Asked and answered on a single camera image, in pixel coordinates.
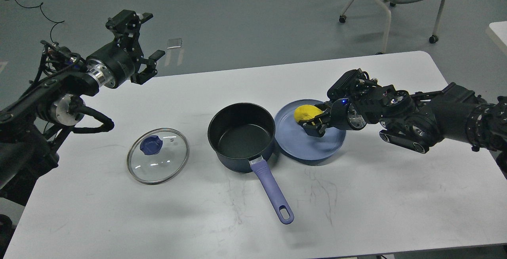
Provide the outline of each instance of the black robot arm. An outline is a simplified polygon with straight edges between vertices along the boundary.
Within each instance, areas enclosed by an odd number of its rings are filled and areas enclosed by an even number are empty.
[[[487,103],[455,83],[441,91],[410,95],[393,85],[379,86],[377,79],[356,69],[328,90],[328,98],[315,104],[322,114],[299,121],[308,135],[322,137],[329,127],[360,130],[380,122],[384,141],[422,154],[444,138],[470,143],[473,151],[507,151],[506,97]],[[505,161],[505,152],[499,158]]]
[[[106,23],[114,40],[86,60],[66,47],[41,41],[44,50],[35,80],[0,111],[0,196],[26,205],[36,180],[58,166],[56,152],[71,132],[98,133],[114,127],[110,118],[87,107],[81,95],[94,96],[101,86],[117,88],[129,78],[144,84],[157,74],[156,62],[165,52],[157,50],[144,59],[138,41],[141,24],[152,17],[121,11]],[[146,68],[139,72],[141,64]],[[102,125],[76,128],[85,115]],[[52,125],[39,131],[36,118]]]

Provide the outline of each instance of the glass lid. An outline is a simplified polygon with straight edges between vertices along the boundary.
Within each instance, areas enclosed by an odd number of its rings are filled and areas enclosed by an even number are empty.
[[[185,136],[175,129],[159,128],[134,142],[127,156],[127,166],[137,181],[155,185],[176,176],[188,158]]]

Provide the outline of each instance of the black saucepan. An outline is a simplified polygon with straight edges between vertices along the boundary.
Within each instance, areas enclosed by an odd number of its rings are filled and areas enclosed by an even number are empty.
[[[266,163],[273,153],[275,141],[275,122],[268,111],[250,103],[225,107],[210,122],[208,140],[227,168],[241,173],[253,171],[257,175],[282,223],[289,224],[294,220],[294,214]]]

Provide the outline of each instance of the pan handle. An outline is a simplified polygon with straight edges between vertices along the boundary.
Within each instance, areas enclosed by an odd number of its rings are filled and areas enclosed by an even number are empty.
[[[280,187],[278,187],[271,170],[269,170],[266,160],[262,159],[262,157],[252,160],[250,162],[250,168],[257,175],[259,180],[261,180],[262,186],[264,187],[264,190],[266,191],[266,194],[268,195],[268,198],[271,201],[280,221],[285,225],[291,223],[294,220],[294,214],[292,213],[284,194],[280,190]],[[287,212],[288,218],[284,218],[284,215],[281,213],[282,210]]]

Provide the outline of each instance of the lid knob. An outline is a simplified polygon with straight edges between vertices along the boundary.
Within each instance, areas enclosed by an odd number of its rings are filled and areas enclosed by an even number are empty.
[[[157,154],[161,148],[162,140],[157,135],[148,136],[139,146],[139,149],[141,149],[145,155]]]

